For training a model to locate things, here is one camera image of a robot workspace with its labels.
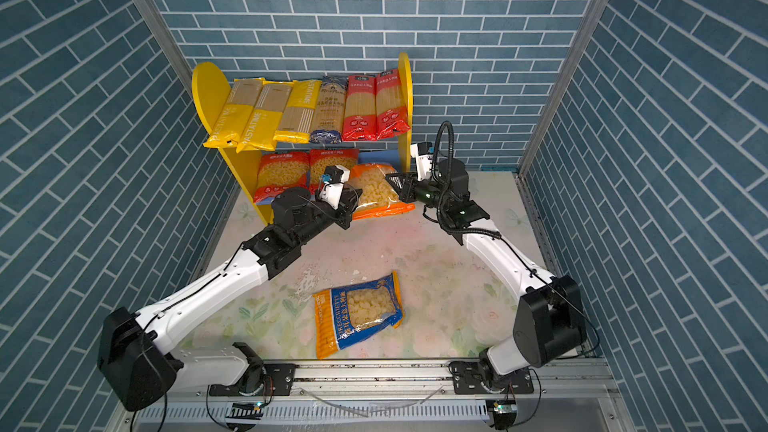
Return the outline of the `yellow spaghetti bag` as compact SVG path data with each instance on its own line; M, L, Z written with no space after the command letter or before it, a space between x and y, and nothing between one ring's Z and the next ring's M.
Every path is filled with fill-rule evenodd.
M234 82L209 138L203 144L205 148L232 148L240 143L263 86L262 79Z
M280 124L274 134L276 141L298 144L309 142L320 87L319 79L297 81L293 84Z
M236 152L274 151L274 134L280 125L283 111L293 90L289 82L270 82L264 85L247 126L241 134Z

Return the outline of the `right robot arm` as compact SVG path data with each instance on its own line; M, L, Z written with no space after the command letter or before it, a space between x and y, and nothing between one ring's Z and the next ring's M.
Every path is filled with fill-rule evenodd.
M469 191L469 175L457 159L428 169L390 173L386 181L404 203L419 202L435 210L441 230L477 255L518 300L511 336L479 354L485 387L501 390L512 375L539 368L581 346L587 319L576 282L556 277L512 245Z

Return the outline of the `blue spaghetti bag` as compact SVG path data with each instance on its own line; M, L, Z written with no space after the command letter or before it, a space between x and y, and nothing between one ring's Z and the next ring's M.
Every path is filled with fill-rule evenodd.
M347 84L347 78L343 76L326 76L321 80L310 126L311 143L336 144L342 141Z

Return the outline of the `red macaroni bag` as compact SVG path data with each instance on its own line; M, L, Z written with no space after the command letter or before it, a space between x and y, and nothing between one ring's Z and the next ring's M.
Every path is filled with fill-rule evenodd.
M309 161L309 154L301 151L264 155L258 169L254 202L266 203L293 187L306 188Z
M314 193L321 183L321 177L329 166L343 166L352 170L358 164L358 149L312 149L309 152L310 191Z

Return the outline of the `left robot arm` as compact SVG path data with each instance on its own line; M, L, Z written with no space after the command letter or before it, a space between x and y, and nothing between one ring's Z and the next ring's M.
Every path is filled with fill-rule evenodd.
M97 367L127 411L145 409L172 389L221 385L241 395L265 392L263 360L244 342L192 358L172 351L235 298L275 278L328 227L349 228L361 190L328 188L328 199L312 199L302 187L288 189L272 202L272 223L241 242L223 265L137 312L119 307L104 319Z

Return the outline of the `blue orange shell pasta bag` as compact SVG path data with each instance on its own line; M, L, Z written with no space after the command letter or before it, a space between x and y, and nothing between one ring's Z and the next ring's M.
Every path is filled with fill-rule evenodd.
M387 327L397 328L405 316L396 271L377 280L322 290L313 300L316 357L320 360Z

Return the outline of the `orange macaroni bag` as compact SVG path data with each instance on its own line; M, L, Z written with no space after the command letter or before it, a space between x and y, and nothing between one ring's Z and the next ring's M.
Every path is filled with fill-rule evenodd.
M400 215L415 209L414 204L399 200L386 176L396 170L387 164L359 164L351 170L349 185L361 189L354 220Z

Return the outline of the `red spaghetti bag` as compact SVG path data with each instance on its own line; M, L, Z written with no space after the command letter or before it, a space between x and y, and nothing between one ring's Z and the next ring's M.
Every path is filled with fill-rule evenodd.
M410 130L406 98L399 71L382 72L375 79L377 139L388 139Z
M342 139L345 142L372 141L377 136L375 77L348 77Z

